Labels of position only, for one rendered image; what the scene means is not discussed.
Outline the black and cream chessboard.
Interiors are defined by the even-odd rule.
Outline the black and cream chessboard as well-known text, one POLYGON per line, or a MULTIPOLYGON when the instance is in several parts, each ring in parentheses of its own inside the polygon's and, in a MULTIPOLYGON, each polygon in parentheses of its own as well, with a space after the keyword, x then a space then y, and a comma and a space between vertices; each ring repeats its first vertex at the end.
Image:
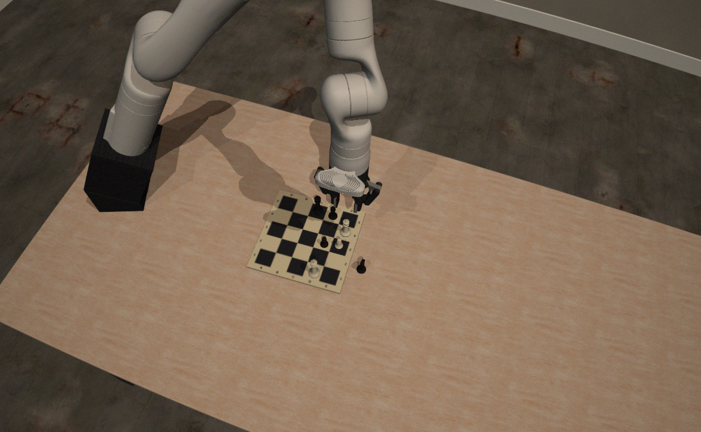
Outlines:
POLYGON ((311 197, 280 190, 247 268, 340 293, 366 212, 354 213, 353 208, 338 205, 337 218, 330 220, 333 204, 321 200, 321 215, 314 214, 315 206, 311 197), (349 220, 349 237, 340 234, 344 219, 349 220), (328 248, 320 246, 322 237, 328 248), (335 248, 337 238, 341 238, 342 249, 335 248), (308 274, 312 259, 320 270, 316 278, 308 274))

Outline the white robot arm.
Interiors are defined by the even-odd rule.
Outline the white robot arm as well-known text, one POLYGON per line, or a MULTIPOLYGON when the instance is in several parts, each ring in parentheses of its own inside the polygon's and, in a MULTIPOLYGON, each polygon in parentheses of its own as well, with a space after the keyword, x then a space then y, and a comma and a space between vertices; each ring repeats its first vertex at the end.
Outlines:
MULTIPOLYGON (((104 129, 103 139, 115 151, 137 156, 149 148, 174 77, 250 1, 181 0, 174 13, 152 11, 137 21, 122 83, 104 129)), ((368 169, 372 140, 368 115, 380 114, 387 103, 387 87, 373 43, 372 0, 323 1, 329 55, 356 61, 362 71, 326 77, 320 86, 320 100, 331 127, 331 168, 317 172, 315 183, 361 197, 365 184, 358 176, 368 169)))

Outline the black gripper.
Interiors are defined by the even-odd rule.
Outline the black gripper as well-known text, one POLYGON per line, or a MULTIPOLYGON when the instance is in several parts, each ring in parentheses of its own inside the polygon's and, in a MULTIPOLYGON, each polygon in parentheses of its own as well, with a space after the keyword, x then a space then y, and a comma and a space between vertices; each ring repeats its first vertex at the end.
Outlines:
MULTIPOLYGON (((368 166, 368 169, 369 169, 369 166, 368 166)), ((380 190, 382 188, 381 182, 377 182, 377 183, 370 182, 370 178, 368 177, 368 169, 366 170, 366 172, 364 172, 364 174, 358 176, 359 179, 362 180, 362 182, 365 184, 365 188, 369 188, 369 190, 368 190, 367 194, 363 194, 361 197, 352 196, 352 198, 354 199, 354 213, 358 213, 358 211, 359 212, 361 211, 362 204, 365 204, 367 206, 372 204, 372 201, 377 199, 378 195, 380 194, 380 190)), ((316 170, 316 174, 320 170, 324 170, 323 167, 318 167, 318 169, 316 170)), ((315 175, 314 175, 314 179, 315 179, 315 175)), ((338 193, 336 191, 328 190, 326 188, 321 188, 321 187, 319 187, 319 188, 321 189, 323 194, 329 194, 329 196, 331 196, 331 204, 333 204, 334 207, 336 208, 338 206, 338 203, 340 200, 340 193, 338 193)))

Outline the white chess king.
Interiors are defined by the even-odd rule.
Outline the white chess king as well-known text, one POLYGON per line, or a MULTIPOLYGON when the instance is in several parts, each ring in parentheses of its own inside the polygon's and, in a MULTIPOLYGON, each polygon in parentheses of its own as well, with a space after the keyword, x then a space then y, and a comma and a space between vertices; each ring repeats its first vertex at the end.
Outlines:
POLYGON ((315 259, 310 260, 310 267, 312 267, 312 268, 310 268, 310 270, 308 272, 309 276, 313 277, 313 278, 319 277, 320 270, 318 268, 316 268, 317 267, 317 260, 315 260, 315 259))

